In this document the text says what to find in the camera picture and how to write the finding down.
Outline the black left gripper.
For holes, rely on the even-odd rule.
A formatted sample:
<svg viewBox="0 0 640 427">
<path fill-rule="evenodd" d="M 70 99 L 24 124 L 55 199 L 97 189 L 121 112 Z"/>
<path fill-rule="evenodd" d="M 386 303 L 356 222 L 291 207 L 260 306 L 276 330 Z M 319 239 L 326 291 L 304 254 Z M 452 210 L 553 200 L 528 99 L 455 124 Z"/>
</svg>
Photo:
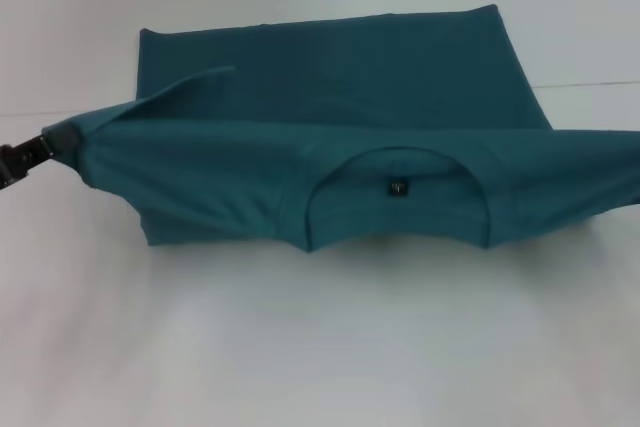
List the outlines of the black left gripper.
<svg viewBox="0 0 640 427">
<path fill-rule="evenodd" d="M 21 145 L 1 146 L 1 189 L 27 176 L 29 170 L 54 160 L 71 166 L 81 146 L 81 134 L 75 127 L 60 127 L 43 131 Z"/>
</svg>

